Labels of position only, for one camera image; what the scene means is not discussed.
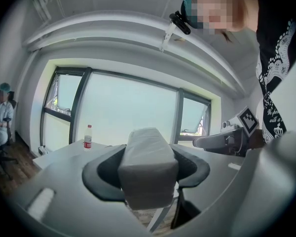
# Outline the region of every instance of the white graphic print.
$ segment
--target white graphic print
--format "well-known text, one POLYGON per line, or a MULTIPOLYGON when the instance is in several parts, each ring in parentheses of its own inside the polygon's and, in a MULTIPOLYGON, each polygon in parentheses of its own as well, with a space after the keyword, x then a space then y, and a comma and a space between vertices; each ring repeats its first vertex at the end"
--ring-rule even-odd
POLYGON ((267 91, 267 85, 272 81, 274 77, 278 77, 281 80, 283 80, 287 75, 288 70, 290 68, 290 61, 288 58, 288 46, 291 43, 295 30, 296 23, 290 20, 288 22, 287 31, 283 33, 277 41, 277 45, 275 48, 276 55, 274 58, 270 58, 267 66, 267 72, 264 75, 262 74, 260 54, 258 56, 256 74, 257 78, 259 79, 260 83, 265 87, 266 91, 266 94, 263 98, 264 117, 267 115, 267 120, 270 123, 278 122, 277 127, 274 128, 273 131, 275 136, 273 136, 272 133, 270 133, 269 130, 266 128, 264 124, 265 119, 263 119, 262 134, 266 143, 274 139, 274 137, 277 138, 283 135, 283 129, 280 127, 280 122, 282 122, 282 119, 278 116, 278 112, 272 100, 270 99, 270 92, 267 91))
POLYGON ((287 51, 295 30, 296 23, 289 21, 287 31, 283 33, 277 41, 275 49, 276 56, 274 58, 270 58, 268 62, 267 75, 264 77, 265 86, 267 86, 274 77, 278 77, 283 80, 287 75, 290 67, 287 51))

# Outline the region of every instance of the red bottle label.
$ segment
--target red bottle label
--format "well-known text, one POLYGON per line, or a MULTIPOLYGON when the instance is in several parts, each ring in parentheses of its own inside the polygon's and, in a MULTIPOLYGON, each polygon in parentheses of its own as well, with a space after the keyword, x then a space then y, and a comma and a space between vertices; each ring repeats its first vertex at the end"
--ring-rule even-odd
POLYGON ((84 147, 85 148, 91 148, 91 143, 90 142, 84 142, 84 147))

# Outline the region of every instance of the black t-shirt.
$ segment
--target black t-shirt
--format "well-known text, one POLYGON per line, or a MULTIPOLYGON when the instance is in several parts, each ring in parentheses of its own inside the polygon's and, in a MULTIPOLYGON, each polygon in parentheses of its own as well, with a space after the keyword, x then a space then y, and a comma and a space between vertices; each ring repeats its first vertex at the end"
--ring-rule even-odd
POLYGON ((296 61, 296 0, 258 1, 257 40, 260 53, 256 72, 263 93, 262 133, 267 143, 286 132, 270 93, 296 61))

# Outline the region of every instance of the water bottle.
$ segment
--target water bottle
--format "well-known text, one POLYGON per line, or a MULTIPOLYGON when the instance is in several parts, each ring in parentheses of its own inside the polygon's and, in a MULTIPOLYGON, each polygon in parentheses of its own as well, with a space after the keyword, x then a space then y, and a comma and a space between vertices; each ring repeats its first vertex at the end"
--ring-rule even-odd
POLYGON ((86 129, 84 133, 84 143, 83 147, 86 152, 91 150, 91 145, 92 145, 92 125, 88 125, 88 128, 86 129))

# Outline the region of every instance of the office chair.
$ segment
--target office chair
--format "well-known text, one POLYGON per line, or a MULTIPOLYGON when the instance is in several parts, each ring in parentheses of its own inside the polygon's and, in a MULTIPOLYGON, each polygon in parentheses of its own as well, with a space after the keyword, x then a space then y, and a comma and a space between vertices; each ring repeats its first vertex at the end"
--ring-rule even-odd
MULTIPOLYGON (((11 102, 13 109, 16 106, 16 102, 13 100, 13 96, 14 94, 12 94, 12 97, 9 96, 9 102, 11 102)), ((10 176, 10 174, 7 172, 6 168, 5 168, 5 162, 6 161, 14 161, 15 163, 18 164, 18 160, 16 158, 12 158, 12 157, 6 157, 3 154, 7 155, 7 152, 4 150, 4 147, 7 145, 10 145, 10 140, 11 140, 11 130, 10 130, 10 118, 4 118, 3 121, 5 121, 7 123, 7 133, 8 133, 8 141, 6 143, 4 143, 3 145, 0 146, 0 166, 3 169, 3 171, 7 174, 8 178, 10 180, 12 180, 13 178, 10 176)))

